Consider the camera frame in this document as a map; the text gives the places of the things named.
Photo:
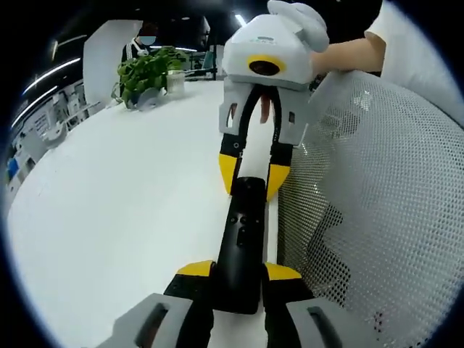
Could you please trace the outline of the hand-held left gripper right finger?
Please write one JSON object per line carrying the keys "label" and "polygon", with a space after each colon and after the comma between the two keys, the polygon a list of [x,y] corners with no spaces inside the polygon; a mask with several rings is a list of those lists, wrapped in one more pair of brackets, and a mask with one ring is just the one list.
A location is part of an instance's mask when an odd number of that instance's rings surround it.
{"label": "hand-held left gripper right finger", "polygon": [[354,347],[355,325],[337,303],[314,297],[292,268],[266,262],[262,295],[269,347]]}

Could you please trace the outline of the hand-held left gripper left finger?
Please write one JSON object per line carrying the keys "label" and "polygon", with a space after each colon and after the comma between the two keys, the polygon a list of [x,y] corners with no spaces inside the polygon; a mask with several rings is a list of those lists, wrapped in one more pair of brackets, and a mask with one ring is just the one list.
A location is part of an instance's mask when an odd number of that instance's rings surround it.
{"label": "hand-held left gripper left finger", "polygon": [[207,347],[214,325],[215,262],[190,263],[162,294],[151,294],[119,317],[100,347]]}

